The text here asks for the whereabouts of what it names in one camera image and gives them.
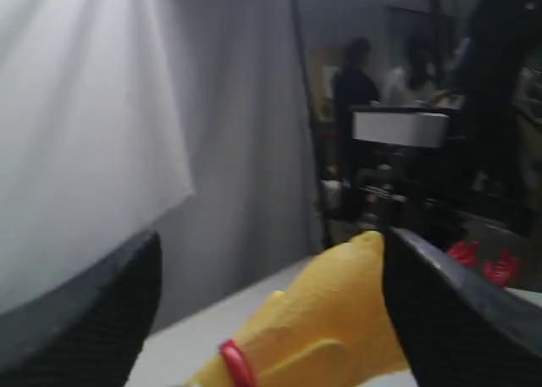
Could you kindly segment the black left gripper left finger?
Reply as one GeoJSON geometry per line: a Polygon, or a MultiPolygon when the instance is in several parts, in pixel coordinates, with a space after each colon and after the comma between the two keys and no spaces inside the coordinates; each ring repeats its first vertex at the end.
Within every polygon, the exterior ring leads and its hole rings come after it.
{"type": "Polygon", "coordinates": [[[143,231],[1,316],[3,386],[124,386],[162,295],[159,235],[143,231]]]}

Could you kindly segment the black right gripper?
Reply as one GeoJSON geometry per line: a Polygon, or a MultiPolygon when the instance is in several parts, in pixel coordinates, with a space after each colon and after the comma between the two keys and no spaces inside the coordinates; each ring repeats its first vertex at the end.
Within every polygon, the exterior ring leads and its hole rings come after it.
{"type": "Polygon", "coordinates": [[[437,152],[383,148],[351,184],[351,217],[365,230],[405,228],[436,246],[467,239],[472,223],[528,236],[531,207],[449,182],[443,160],[437,152]]]}

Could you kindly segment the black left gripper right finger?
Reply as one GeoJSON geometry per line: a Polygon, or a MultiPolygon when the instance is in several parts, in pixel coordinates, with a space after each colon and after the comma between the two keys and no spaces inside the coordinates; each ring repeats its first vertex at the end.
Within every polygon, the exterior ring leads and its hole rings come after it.
{"type": "Polygon", "coordinates": [[[541,308],[409,230],[385,238],[383,294],[418,385],[541,384],[541,308]]]}

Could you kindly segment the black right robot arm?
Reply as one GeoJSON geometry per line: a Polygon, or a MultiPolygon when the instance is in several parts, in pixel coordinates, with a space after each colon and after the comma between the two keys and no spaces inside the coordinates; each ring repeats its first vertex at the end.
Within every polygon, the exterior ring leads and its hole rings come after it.
{"type": "Polygon", "coordinates": [[[409,229],[437,246],[476,218],[527,236],[536,213],[521,167],[515,93],[541,43],[541,0],[478,0],[440,91],[355,106],[354,136],[384,154],[362,190],[365,230],[409,229]]]}

